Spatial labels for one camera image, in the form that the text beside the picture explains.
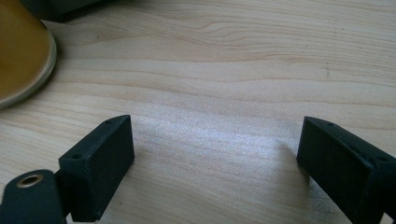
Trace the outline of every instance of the wooden table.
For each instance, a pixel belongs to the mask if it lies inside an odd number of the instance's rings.
[[[58,62],[0,111],[1,191],[122,114],[136,158],[98,223],[348,223],[297,166],[304,116],[396,156],[394,1],[124,0],[45,24]]]

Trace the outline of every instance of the black device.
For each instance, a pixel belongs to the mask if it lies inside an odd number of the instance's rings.
[[[59,158],[60,170],[20,175],[5,188],[1,224],[94,222],[134,161],[129,115],[108,119]]]
[[[45,21],[65,21],[109,0],[21,0],[37,18]]]

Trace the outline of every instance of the screw hole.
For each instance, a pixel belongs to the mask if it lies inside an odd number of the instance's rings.
[[[380,161],[388,161],[388,159],[385,157],[377,156],[376,158],[379,159]]]
[[[20,182],[18,182],[17,186],[18,188],[24,189],[24,188],[29,188],[38,182],[40,182],[43,179],[43,175],[29,175],[26,176],[24,179],[22,179]]]
[[[81,158],[81,157],[82,157],[82,154],[81,154],[81,153],[76,153],[76,154],[74,154],[74,155],[72,156],[72,158],[75,159],[75,160],[78,160],[78,159]]]

